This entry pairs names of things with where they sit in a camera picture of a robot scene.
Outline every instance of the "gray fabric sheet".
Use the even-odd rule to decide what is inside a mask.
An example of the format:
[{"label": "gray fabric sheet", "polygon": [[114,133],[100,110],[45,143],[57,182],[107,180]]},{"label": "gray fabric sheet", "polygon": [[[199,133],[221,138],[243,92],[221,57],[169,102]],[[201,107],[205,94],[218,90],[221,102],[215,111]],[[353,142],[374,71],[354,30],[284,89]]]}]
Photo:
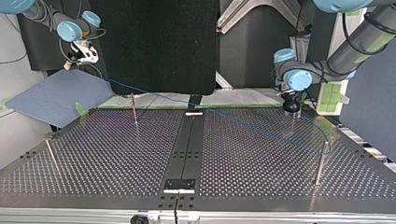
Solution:
[{"label": "gray fabric sheet", "polygon": [[396,41],[370,58],[349,82],[341,121],[384,155],[396,161]]},{"label": "gray fabric sheet", "polygon": [[114,93],[99,77],[79,70],[60,71],[6,103],[29,117],[64,128],[79,117],[76,103],[84,110],[99,106]]}]

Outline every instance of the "optical breadboard table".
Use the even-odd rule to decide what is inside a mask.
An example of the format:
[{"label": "optical breadboard table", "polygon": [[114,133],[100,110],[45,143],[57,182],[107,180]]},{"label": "optical breadboard table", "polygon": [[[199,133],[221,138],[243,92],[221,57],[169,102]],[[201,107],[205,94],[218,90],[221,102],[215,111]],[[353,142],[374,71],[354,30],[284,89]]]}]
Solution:
[{"label": "optical breadboard table", "polygon": [[[396,174],[313,111],[185,112],[92,111],[0,171],[0,207],[396,213]],[[192,191],[164,193],[178,180]]]}]

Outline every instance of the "metal frame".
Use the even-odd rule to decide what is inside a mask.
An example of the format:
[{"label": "metal frame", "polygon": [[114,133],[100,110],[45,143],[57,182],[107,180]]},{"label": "metal frame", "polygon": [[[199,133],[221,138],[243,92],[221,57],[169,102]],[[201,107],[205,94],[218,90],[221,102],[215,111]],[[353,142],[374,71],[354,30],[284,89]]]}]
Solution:
[{"label": "metal frame", "polygon": [[225,90],[231,91],[233,86],[219,73],[216,72],[216,82]]},{"label": "metal frame", "polygon": [[[269,201],[269,200],[242,200],[242,199],[205,199],[205,201],[200,196],[198,191],[200,183],[200,173],[201,173],[201,163],[203,155],[203,138],[204,138],[204,128],[205,128],[205,114],[209,111],[205,110],[203,116],[196,117],[184,117],[184,122],[180,127],[181,132],[178,137],[176,144],[173,149],[173,153],[170,161],[166,167],[166,172],[163,178],[163,186],[166,179],[195,179],[196,180],[196,190],[194,194],[159,194],[158,197],[153,197],[148,200],[147,198],[138,199],[142,204],[139,209],[146,209],[151,214],[160,214],[163,217],[164,222],[162,223],[174,223],[174,212],[177,211],[177,215],[180,220],[191,220],[191,217],[199,217],[204,223],[218,223],[218,221],[224,221],[227,223],[241,223],[246,220],[249,223],[265,223],[287,220],[286,223],[290,222],[303,222],[303,223],[313,223],[315,221],[332,221],[332,222],[369,222],[376,220],[388,220],[389,222],[396,221],[396,216],[385,216],[385,215],[357,215],[357,214],[346,214],[346,213],[320,213],[323,211],[345,211],[356,212],[362,211],[367,214],[373,211],[368,210],[368,207],[375,206],[376,200],[373,201],[342,201],[342,207],[340,208],[339,201],[336,200],[323,200],[319,197],[307,197],[301,200],[291,200],[291,201]],[[336,131],[338,138],[343,142],[344,145],[349,150],[352,150],[359,157],[358,160],[364,160],[367,165],[372,166],[379,170],[379,173],[390,181],[396,183],[396,176],[394,173],[385,166],[379,166],[379,161],[372,158],[365,152],[365,150],[359,147],[355,142],[349,139],[346,135],[340,131]],[[37,148],[26,153],[26,156],[34,156],[34,152],[38,150],[45,150],[45,143],[42,143]],[[6,169],[0,171],[1,174],[6,174],[7,172],[12,172],[14,168],[19,167],[25,160],[29,158],[21,158],[14,161]],[[1,201],[6,201],[8,197],[2,197]],[[12,198],[12,203],[10,206],[16,208],[0,208],[0,223],[2,221],[13,221],[13,222],[23,222],[24,220],[29,220],[37,222],[45,220],[46,223],[51,223],[52,220],[59,222],[60,220],[67,220],[68,223],[81,222],[81,218],[90,218],[91,222],[94,220],[103,221],[110,220],[115,222],[115,220],[122,220],[121,222],[126,222],[135,214],[136,211],[117,211],[108,210],[111,209],[128,209],[131,204],[131,198],[118,200],[118,204],[110,204],[111,202],[104,199],[92,198],[87,202],[86,198],[78,197],[64,197],[51,201],[51,197],[43,197],[42,199],[46,204],[40,204],[40,200],[36,196],[32,197],[20,197]],[[18,200],[27,200],[35,202],[36,207],[44,205],[44,207],[53,207],[53,209],[19,209],[18,207],[25,207]],[[380,213],[392,213],[394,211],[394,202],[380,202],[381,207],[378,207]],[[80,209],[76,210],[75,205],[80,205]],[[372,203],[368,207],[360,203]],[[158,210],[152,210],[153,206],[148,206],[148,204],[158,204]],[[277,207],[282,207],[285,213],[273,213],[276,211]],[[227,212],[202,212],[197,213],[194,211],[227,211]],[[290,213],[290,211],[301,212],[301,213]]]},{"label": "metal frame", "polygon": [[[218,32],[230,31],[249,11],[255,7],[269,6],[276,9],[294,27],[297,24],[300,4],[297,0],[233,0],[218,21]],[[304,19],[300,18],[298,30],[303,30]]]},{"label": "metal frame", "polygon": [[[0,223],[129,223],[135,215],[159,216],[162,224],[174,224],[172,211],[148,211],[145,213],[125,210],[85,209],[0,209]],[[180,223],[394,223],[394,215],[344,214],[344,213],[207,213],[177,212]]]}]

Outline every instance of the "black center rail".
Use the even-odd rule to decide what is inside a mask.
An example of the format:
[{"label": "black center rail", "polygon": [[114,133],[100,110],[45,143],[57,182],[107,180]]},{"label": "black center rail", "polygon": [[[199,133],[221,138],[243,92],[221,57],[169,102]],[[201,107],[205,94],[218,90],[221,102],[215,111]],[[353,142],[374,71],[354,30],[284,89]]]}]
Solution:
[{"label": "black center rail", "polygon": [[21,155],[0,171],[0,207],[396,213],[396,174],[312,111],[298,120],[278,108],[137,118],[97,110]]}]

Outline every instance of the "white panel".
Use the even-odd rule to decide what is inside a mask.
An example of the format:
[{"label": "white panel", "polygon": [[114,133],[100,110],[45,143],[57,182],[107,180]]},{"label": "white panel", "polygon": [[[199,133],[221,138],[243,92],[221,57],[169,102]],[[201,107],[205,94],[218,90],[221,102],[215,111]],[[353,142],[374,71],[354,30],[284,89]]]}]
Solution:
[{"label": "white panel", "polygon": [[50,126],[18,112],[0,119],[0,169],[38,145]]},{"label": "white panel", "polygon": [[[9,16],[14,24],[16,18]],[[28,58],[16,63],[25,53],[21,35],[0,14],[0,103],[26,91],[43,80],[43,73],[30,70]],[[0,105],[0,169],[42,141],[50,126]]]}]

